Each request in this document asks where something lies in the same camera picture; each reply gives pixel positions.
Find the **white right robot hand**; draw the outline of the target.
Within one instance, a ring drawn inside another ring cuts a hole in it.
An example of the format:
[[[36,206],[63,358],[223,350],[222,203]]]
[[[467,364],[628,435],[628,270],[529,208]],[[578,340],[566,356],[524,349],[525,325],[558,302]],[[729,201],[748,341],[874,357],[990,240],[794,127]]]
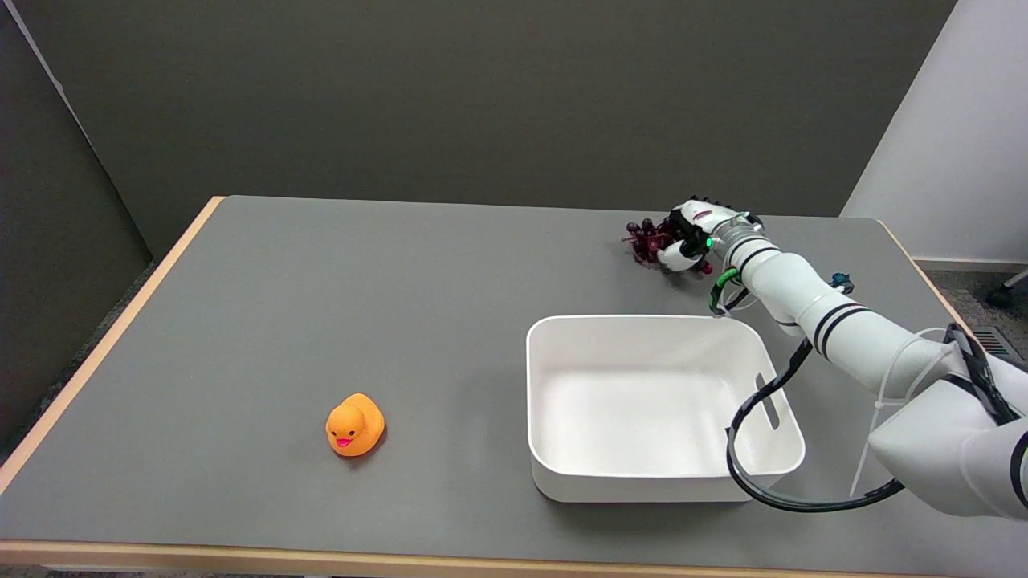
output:
[[[749,212],[737,211],[722,202],[692,197],[676,206],[668,215],[673,241],[657,252],[658,265],[664,270],[694,270],[709,253],[726,263],[731,246],[745,234],[761,234],[760,220]]]

